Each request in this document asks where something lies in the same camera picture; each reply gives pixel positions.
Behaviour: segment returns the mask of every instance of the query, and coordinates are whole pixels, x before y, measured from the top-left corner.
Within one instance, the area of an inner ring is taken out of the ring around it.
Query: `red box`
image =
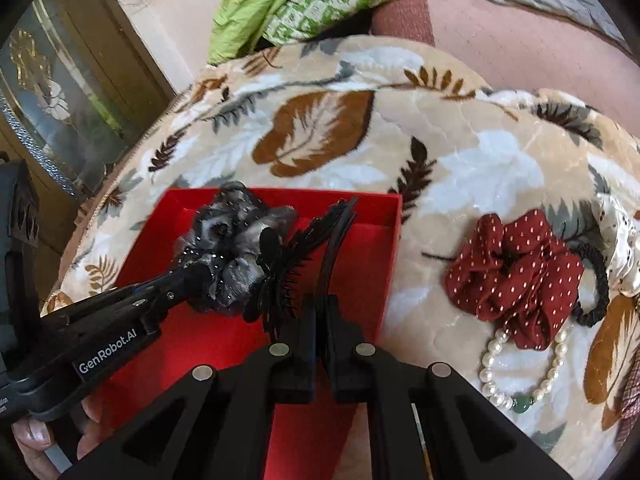
[[[210,203],[217,189],[169,190],[142,229],[117,286],[151,279],[166,271],[174,243],[188,231],[196,211]],[[269,206],[290,205],[298,212],[295,229],[324,215],[339,199],[358,197],[355,222],[335,263],[330,292],[340,309],[358,322],[368,341],[375,341],[384,314],[396,257],[402,200],[396,194],[350,193],[306,189],[252,189]],[[313,292],[324,247],[301,270],[297,298]],[[118,371],[104,388],[116,427],[169,388],[191,368],[210,364],[222,369],[241,363],[268,343],[262,321],[198,314],[187,304],[173,308],[162,324],[162,337]],[[267,480],[331,480],[351,427],[354,406],[331,398],[321,373],[316,402],[310,406],[278,405],[267,458]]]

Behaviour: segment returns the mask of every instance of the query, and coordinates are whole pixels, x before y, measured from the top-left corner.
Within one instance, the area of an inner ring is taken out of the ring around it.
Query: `human hand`
[[[78,443],[78,460],[91,452],[111,434],[102,395],[95,392],[82,401],[82,408],[89,417]],[[33,417],[25,417],[12,425],[15,441],[27,466],[40,480],[56,480],[60,473],[51,463],[45,450],[55,444],[51,428]]]

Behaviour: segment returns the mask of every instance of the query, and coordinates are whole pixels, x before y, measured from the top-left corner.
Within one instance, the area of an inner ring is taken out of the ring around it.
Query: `finger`
[[[15,441],[27,467],[40,480],[55,480],[60,476],[44,450],[52,446],[53,436],[43,422],[23,418],[12,425]]]
[[[12,425],[14,437],[26,447],[36,451],[44,451],[53,444],[53,436],[44,422],[34,418],[22,418]]]
[[[104,406],[104,399],[100,389],[96,390],[90,396],[85,397],[82,400],[82,407],[87,416],[94,422],[100,422],[102,420],[102,410]]]
[[[84,428],[84,435],[78,442],[78,460],[91,453],[102,441],[100,424],[90,420]]]
[[[24,463],[30,471],[40,480],[56,480],[60,472],[51,463],[44,451],[36,451],[17,441],[18,447],[24,457]]]

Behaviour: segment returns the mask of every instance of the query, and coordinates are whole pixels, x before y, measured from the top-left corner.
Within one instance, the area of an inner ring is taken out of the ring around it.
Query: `white satin scrunchie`
[[[605,244],[609,288],[629,298],[640,294],[640,226],[611,195],[598,193],[591,211]]]

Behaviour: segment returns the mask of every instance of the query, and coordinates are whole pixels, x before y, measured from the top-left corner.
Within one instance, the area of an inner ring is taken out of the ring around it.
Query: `metal screw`
[[[206,381],[213,375],[213,368],[207,365],[196,366],[191,375],[196,381]]]
[[[451,367],[446,363],[436,363],[431,367],[431,373],[436,377],[449,377]]]
[[[356,354],[363,357],[371,357],[376,353],[376,347],[371,343],[360,343],[356,346]]]
[[[276,357],[283,357],[289,353],[289,345],[284,343],[274,343],[269,347],[269,353]]]

